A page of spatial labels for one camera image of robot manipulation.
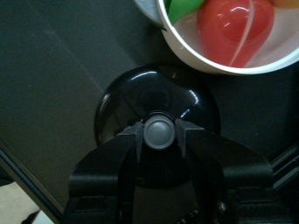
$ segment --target red ball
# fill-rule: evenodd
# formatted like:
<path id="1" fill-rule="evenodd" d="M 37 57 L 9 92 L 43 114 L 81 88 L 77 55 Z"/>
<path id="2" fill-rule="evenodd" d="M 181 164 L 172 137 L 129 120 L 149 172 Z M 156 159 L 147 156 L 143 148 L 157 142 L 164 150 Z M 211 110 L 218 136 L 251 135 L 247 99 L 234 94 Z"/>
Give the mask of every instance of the red ball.
<path id="1" fill-rule="evenodd" d="M 207 0 L 199 8 L 203 56 L 228 67 L 244 67 L 266 43 L 275 10 L 267 0 Z"/>

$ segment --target black plastic base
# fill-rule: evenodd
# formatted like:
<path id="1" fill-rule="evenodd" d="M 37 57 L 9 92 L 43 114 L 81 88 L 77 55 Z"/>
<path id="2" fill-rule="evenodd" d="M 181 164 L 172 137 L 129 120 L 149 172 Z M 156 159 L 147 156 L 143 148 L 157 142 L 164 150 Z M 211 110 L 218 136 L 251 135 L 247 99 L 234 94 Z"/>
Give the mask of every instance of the black plastic base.
<path id="1" fill-rule="evenodd" d="M 136 122 L 163 114 L 220 132 L 220 115 L 204 83 L 192 71 L 177 66 L 140 66 L 111 84 L 99 102 L 95 132 L 97 145 L 115 138 Z M 176 141 L 165 150 L 143 145 L 137 185 L 145 188 L 177 186 L 188 172 Z"/>

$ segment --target white floor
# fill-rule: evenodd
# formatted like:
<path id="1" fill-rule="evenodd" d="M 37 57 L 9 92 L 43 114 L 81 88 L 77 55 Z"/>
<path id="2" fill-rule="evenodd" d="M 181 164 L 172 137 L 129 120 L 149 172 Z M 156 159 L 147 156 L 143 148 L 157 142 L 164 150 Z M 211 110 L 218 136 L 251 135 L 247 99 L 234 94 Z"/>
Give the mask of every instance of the white floor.
<path id="1" fill-rule="evenodd" d="M 40 208 L 16 183 L 0 187 L 1 224 L 21 224 L 28 215 L 37 211 Z M 52 224 L 52 222 L 40 212 L 33 224 Z"/>

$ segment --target black round disc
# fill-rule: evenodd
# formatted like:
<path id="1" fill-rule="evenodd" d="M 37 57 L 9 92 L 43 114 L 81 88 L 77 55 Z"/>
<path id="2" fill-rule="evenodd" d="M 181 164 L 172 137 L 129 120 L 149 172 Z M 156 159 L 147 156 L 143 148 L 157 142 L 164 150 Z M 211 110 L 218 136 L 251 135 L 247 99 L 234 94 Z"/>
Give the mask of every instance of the black round disc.
<path id="1" fill-rule="evenodd" d="M 136 122 L 153 115 L 183 119 L 206 130 L 220 132 L 216 103 L 199 75 L 177 66 L 140 66 L 111 84 L 97 105 L 97 145 Z M 177 186 L 189 179 L 176 141 L 165 150 L 143 145 L 136 183 L 147 188 Z"/>

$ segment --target white bowl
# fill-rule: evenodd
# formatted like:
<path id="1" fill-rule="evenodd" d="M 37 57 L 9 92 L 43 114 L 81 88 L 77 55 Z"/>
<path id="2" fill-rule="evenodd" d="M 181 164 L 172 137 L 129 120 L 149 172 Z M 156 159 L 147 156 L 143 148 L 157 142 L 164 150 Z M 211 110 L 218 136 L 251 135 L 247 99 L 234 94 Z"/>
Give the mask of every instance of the white bowl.
<path id="1" fill-rule="evenodd" d="M 168 46 L 181 61 L 195 69 L 211 74 L 263 74 L 290 66 L 299 60 L 299 9 L 275 8 L 275 23 L 267 41 L 247 63 L 247 67 L 236 68 L 223 66 L 203 57 L 196 34 L 196 12 L 172 25 L 164 0 L 156 2 Z"/>

